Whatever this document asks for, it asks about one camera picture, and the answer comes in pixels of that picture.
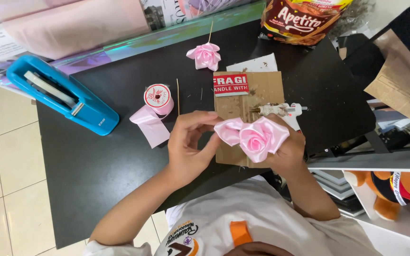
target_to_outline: fragile sticker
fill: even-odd
[[[246,74],[213,76],[214,95],[248,95],[249,86]]]

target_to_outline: stuffed teddy bear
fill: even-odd
[[[385,220],[395,221],[401,205],[410,204],[410,172],[345,171],[353,186],[367,183],[377,195],[374,210]]]

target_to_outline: apetito snack bag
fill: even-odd
[[[352,0],[268,0],[259,38],[315,46]]]

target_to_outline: satin rose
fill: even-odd
[[[254,163],[264,161],[268,153],[276,153],[289,137],[289,130],[261,117],[253,123],[244,123],[241,118],[217,123],[214,131],[230,146],[240,144],[241,149]]]
[[[196,61],[196,69],[208,67],[216,71],[218,70],[218,61],[221,60],[221,55],[217,51],[219,51],[219,46],[208,42],[189,50],[186,56]]]

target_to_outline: black table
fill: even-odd
[[[323,40],[315,50],[282,45],[258,39],[259,27],[255,20],[213,33],[212,43],[221,48],[219,70],[274,52],[286,102],[308,107],[298,123],[310,154],[374,129],[373,114],[330,41]],[[120,115],[119,125],[108,136],[96,135],[45,105],[37,105],[57,248],[88,238],[112,206],[167,164],[166,143],[151,149],[139,127],[129,121],[144,104],[145,87],[170,84],[176,95],[178,78],[182,113],[214,110],[212,71],[196,70],[194,61],[185,56],[187,50],[207,41],[208,35],[192,38],[72,75]],[[169,130],[176,117],[175,108],[164,119]],[[203,147],[209,136],[206,134],[199,146]],[[212,160],[196,180],[169,196],[159,210],[265,171]]]

